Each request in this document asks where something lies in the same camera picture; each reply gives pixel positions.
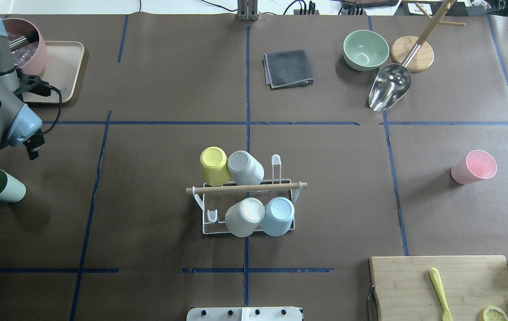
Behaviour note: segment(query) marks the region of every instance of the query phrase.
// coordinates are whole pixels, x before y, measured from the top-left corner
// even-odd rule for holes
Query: yellow knife
[[[450,309],[448,308],[448,303],[446,302],[446,296],[444,295],[444,287],[442,287],[442,279],[440,278],[440,272],[438,269],[431,268],[429,270],[430,279],[433,282],[434,290],[436,290],[436,294],[438,294],[438,299],[440,299],[440,304],[442,305],[442,321],[452,321],[452,315],[450,314]]]

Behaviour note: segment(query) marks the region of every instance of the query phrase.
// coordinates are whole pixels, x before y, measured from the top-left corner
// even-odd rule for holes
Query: lime
[[[482,321],[508,321],[508,318],[502,309],[490,305],[482,311]]]

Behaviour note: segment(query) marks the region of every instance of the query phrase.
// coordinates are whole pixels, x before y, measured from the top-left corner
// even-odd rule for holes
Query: pink cup
[[[472,150],[452,167],[452,178],[462,185],[489,179],[496,175],[498,165],[492,155],[483,150]]]
[[[19,18],[7,18],[3,19],[2,22],[6,31],[11,34],[27,35],[34,30],[38,32],[38,36],[40,38],[40,41],[38,42],[38,49],[30,60],[22,65],[21,69],[26,75],[42,76],[48,61],[48,49],[45,46],[44,37],[42,37],[38,28],[30,21]]]

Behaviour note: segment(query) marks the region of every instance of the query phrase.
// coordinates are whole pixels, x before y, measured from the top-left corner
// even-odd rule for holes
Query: table
[[[17,17],[86,56],[40,157],[0,151],[28,187],[0,203],[0,319],[184,320],[190,307],[244,305],[364,319],[370,256],[508,259],[508,18],[447,18],[467,26],[438,27],[434,64],[381,114],[366,106],[375,73],[347,67],[342,41],[418,35],[425,18]],[[301,48],[315,83],[270,90],[263,53]],[[57,112],[32,108],[46,124]],[[202,183],[213,145],[248,150],[266,177],[280,154],[284,177],[309,183],[295,231],[201,234],[184,189]],[[457,185],[449,170],[473,149],[498,174]]]

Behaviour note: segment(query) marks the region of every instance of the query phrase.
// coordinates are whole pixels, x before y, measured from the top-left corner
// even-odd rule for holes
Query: wooden coaster
[[[407,35],[395,40],[395,42],[391,45],[392,61],[394,63],[401,63],[413,47],[414,43],[417,42],[417,39],[418,37]],[[432,47],[425,42],[414,56],[413,61],[409,63],[407,69],[410,70],[411,73],[419,73],[428,69],[433,62],[434,51]]]

